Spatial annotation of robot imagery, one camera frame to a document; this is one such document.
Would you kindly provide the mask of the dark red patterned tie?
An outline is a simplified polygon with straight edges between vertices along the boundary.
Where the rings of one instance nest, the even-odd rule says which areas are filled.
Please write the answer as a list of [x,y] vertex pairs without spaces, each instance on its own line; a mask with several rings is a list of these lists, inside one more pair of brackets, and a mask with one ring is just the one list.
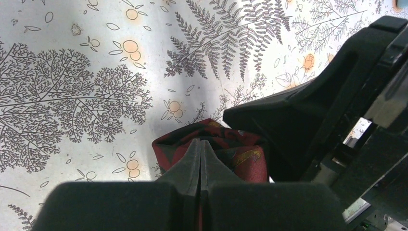
[[226,128],[210,118],[152,142],[161,173],[167,172],[185,155],[194,139],[209,141],[217,158],[242,180],[269,182],[265,140],[251,132]]

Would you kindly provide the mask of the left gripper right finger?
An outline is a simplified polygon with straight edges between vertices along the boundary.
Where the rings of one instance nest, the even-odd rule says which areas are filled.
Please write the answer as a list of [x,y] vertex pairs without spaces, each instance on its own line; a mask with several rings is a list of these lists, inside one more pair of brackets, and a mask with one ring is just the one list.
[[200,203],[203,231],[241,231],[244,182],[216,156],[209,141],[201,141]]

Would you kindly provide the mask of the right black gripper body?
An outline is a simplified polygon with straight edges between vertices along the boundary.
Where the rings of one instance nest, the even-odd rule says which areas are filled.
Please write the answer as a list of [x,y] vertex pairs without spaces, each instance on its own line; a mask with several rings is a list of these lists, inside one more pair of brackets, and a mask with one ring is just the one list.
[[352,35],[313,80],[224,112],[262,135],[275,181],[329,186],[408,221],[408,22],[383,16]]

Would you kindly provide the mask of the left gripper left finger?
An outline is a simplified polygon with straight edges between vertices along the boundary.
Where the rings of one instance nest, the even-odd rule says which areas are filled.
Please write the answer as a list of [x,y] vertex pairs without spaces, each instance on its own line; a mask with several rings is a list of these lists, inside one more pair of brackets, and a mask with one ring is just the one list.
[[201,140],[194,139],[185,155],[158,179],[172,189],[166,214],[172,231],[200,229],[200,161]]

